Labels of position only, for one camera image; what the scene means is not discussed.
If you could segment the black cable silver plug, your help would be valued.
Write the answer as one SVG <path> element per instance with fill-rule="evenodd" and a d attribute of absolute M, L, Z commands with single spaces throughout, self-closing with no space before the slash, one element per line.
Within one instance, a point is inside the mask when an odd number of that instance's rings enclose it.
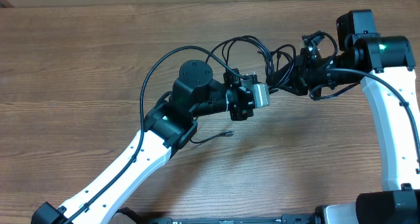
<path fill-rule="evenodd" d="M 195 144 L 195 145 L 201 145 L 203 143 L 209 142 L 209 141 L 211 141 L 213 139 L 216 139 L 216 138 L 219 138 L 219 137 L 231 137 L 233 135 L 234 135 L 234 131 L 226 131 L 226 132 L 219 133 L 217 135 L 214 135 L 212 137 L 208 137 L 208 138 L 206 138 L 204 140 L 200 140 L 200 141 L 194 141 L 193 139 L 190 139 L 190 142 L 192 144 Z"/>

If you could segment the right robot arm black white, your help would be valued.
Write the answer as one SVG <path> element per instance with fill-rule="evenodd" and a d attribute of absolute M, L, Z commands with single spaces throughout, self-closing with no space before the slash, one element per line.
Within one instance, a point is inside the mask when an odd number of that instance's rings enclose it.
<path fill-rule="evenodd" d="M 419 106 L 410 42 L 402 35 L 381 36 L 369 9 L 350 11 L 336 25 L 334 53 L 320 56 L 325 32 L 304 36 L 304 47 L 280 88 L 320 101 L 324 87 L 337 97 L 360 86 L 379 141 L 382 189 L 348 204 L 319 206 L 311 222 L 418 223 Z"/>

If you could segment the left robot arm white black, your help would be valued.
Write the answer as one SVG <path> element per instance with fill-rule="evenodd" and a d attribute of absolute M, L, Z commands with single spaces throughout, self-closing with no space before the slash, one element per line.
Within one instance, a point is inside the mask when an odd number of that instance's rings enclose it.
<path fill-rule="evenodd" d="M 129 146 L 87 187 L 58 208 L 48 202 L 32 223 L 109 223 L 147 177 L 164 166 L 197 131 L 197 117 L 229 112 L 234 121 L 268 106 L 268 86 L 256 74 L 241 78 L 237 69 L 213 78 L 208 63 L 189 60 L 179 70 L 170 92 L 143 119 Z"/>

